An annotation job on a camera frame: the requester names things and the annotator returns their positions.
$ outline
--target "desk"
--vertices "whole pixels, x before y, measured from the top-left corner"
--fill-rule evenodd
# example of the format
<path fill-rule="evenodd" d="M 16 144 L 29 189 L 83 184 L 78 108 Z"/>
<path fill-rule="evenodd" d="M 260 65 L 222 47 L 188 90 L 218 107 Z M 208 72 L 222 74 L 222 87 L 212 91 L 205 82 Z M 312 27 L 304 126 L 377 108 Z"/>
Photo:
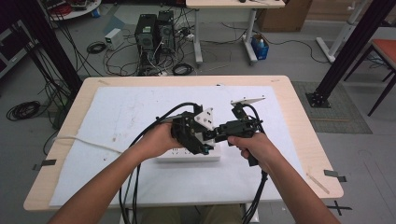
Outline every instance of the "desk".
<path fill-rule="evenodd" d="M 283 1 L 276 0 L 257 0 L 241 3 L 238 0 L 186 0 L 187 7 L 195 9 L 195 34 L 194 34 L 194 52 L 195 61 L 199 66 L 204 60 L 202 58 L 201 44 L 199 40 L 199 9 L 200 8 L 251 8 L 246 37 L 243 39 L 247 54 L 250 59 L 250 64 L 257 62 L 256 54 L 250 45 L 251 32 L 253 30 L 254 20 L 256 19 L 257 8 L 279 8 L 284 7 Z"/>
<path fill-rule="evenodd" d="M 332 166 L 306 116 L 304 109 L 291 86 L 284 76 L 216 76 L 216 77 L 93 77 L 84 81 L 72 108 L 64 121 L 59 135 L 78 133 L 78 128 L 91 101 L 99 87 L 124 86 L 208 86 L 216 84 L 230 86 L 271 86 L 283 113 L 284 120 L 289 127 L 290 137 L 294 143 L 301 165 L 305 172 L 309 172 L 316 181 L 307 178 L 308 185 L 320 198 L 339 198 L 343 190 L 337 178 L 328 177 L 323 170 L 332 170 Z M 58 182 L 64 160 L 73 141 L 57 141 L 53 144 L 47 160 L 57 160 L 55 165 L 41 168 L 26 200 L 24 208 L 29 211 L 55 209 L 49 207 L 50 199 Z M 318 185 L 324 186 L 327 193 Z"/>

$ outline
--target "black tape marking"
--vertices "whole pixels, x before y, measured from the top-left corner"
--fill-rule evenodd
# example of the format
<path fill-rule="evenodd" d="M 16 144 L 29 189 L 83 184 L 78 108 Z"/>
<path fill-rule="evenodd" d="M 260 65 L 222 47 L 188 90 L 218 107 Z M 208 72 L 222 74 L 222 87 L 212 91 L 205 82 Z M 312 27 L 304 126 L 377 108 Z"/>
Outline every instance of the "black tape marking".
<path fill-rule="evenodd" d="M 41 166 L 55 165 L 55 163 L 56 163 L 56 160 L 42 161 Z"/>
<path fill-rule="evenodd" d="M 338 206 L 338 202 L 334 201 L 335 206 L 332 205 L 326 205 L 329 209 L 337 209 L 338 215 L 341 217 L 343 214 L 341 213 L 341 210 L 352 210 L 351 207 L 345 207 L 345 206 Z"/>
<path fill-rule="evenodd" d="M 336 171 L 324 170 L 324 174 L 327 176 L 338 177 L 338 172 Z"/>
<path fill-rule="evenodd" d="M 337 177 L 337 179 L 340 183 L 347 182 L 347 178 L 344 175 L 343 176 L 338 175 L 338 172 L 336 172 L 336 171 L 324 170 L 324 174 L 326 176 Z"/>
<path fill-rule="evenodd" d="M 56 163 L 56 160 L 42 161 L 40 165 L 39 164 L 35 164 L 33 166 L 32 170 L 39 171 L 39 170 L 41 170 L 42 166 L 55 165 L 55 163 Z"/>

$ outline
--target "hand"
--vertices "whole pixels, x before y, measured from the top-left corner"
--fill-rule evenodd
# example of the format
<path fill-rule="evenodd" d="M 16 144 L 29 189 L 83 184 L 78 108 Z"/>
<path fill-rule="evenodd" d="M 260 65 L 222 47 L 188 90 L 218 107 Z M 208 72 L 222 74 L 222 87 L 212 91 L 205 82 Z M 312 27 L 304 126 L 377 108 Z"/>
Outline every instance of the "hand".
<path fill-rule="evenodd" d="M 259 161 L 260 167 L 267 173 L 271 170 L 271 162 L 276 161 L 279 156 L 282 157 L 279 150 L 264 133 L 255 133 L 251 138 L 230 136 L 228 141 L 239 147 L 241 155 L 245 159 L 251 153 Z"/>
<path fill-rule="evenodd" d="M 171 135 L 171 123 L 162 123 L 149 130 L 135 145 L 144 160 L 161 156 L 167 150 L 182 145 Z"/>

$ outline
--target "white cable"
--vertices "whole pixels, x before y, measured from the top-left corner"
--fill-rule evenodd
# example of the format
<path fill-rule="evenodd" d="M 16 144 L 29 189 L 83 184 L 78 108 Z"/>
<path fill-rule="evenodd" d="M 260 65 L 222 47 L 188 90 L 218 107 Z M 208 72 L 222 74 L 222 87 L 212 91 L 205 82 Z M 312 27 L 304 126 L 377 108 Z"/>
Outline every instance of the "white cable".
<path fill-rule="evenodd" d="M 152 59 L 151 60 L 154 60 L 154 57 L 155 57 L 155 53 L 157 53 L 157 50 L 160 48 L 160 45 L 163 43 L 163 38 L 161 38 L 161 42 L 160 42 L 160 44 L 157 46 L 157 48 L 155 49 L 155 51 L 154 51 L 154 54 L 152 55 Z"/>
<path fill-rule="evenodd" d="M 161 70 L 160 70 L 158 67 L 156 67 L 154 64 L 152 64 L 152 62 L 149 60 L 149 55 L 148 55 L 148 62 L 149 62 L 149 64 L 151 64 L 154 68 L 156 68 L 160 73 L 162 73 Z"/>
<path fill-rule="evenodd" d="M 59 136 L 59 135 L 58 135 L 57 137 L 54 137 L 54 138 L 52 139 L 52 143 L 55 142 L 56 140 L 61 140 L 61 139 L 74 139 L 74 140 L 78 140 L 78 141 L 80 141 L 80 142 L 83 142 L 83 143 L 86 143 L 86 144 L 89 144 L 89 145 L 93 145 L 93 146 L 96 146 L 96 147 L 101 147 L 101 148 L 104 148 L 104 149 L 107 149 L 107 150 L 110 150 L 110 151 L 114 151 L 114 152 L 117 152 L 117 153 L 119 153 L 119 154 L 122 153 L 121 151 L 119 151 L 118 149 L 115 149 L 115 148 L 113 148 L 113 147 L 107 147 L 107 146 L 99 145 L 99 144 L 90 142 L 90 141 L 88 141 L 88 140 L 79 138 L 79 137 L 74 136 L 74 135 L 64 135 L 64 136 Z"/>

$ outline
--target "computer tower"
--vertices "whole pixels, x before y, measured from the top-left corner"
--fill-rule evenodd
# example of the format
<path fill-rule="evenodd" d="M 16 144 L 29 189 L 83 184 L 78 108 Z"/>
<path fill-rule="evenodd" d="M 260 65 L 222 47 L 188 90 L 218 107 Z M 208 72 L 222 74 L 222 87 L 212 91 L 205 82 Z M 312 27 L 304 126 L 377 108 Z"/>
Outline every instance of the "computer tower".
<path fill-rule="evenodd" d="M 155 65 L 160 60 L 161 38 L 157 15 L 142 14 L 134 31 L 141 65 Z"/>
<path fill-rule="evenodd" d="M 174 11 L 159 11 L 158 27 L 163 44 L 161 45 L 162 53 L 170 54 L 175 52 L 175 29 L 174 29 Z"/>

